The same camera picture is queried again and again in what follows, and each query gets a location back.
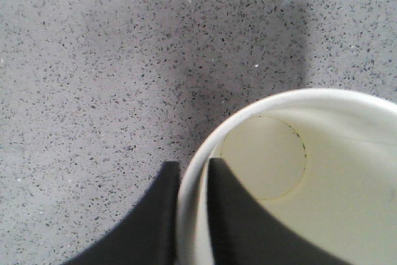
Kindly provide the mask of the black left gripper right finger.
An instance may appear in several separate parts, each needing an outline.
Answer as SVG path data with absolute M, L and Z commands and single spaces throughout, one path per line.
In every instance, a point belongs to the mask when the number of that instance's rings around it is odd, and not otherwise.
M 345 264 L 262 208 L 221 158 L 208 164 L 207 210 L 215 264 Z

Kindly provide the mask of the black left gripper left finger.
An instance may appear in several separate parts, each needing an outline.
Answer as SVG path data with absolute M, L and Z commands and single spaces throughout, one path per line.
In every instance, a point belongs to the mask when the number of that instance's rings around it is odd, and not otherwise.
M 167 161 L 131 212 L 65 264 L 174 264 L 178 190 L 179 163 Z

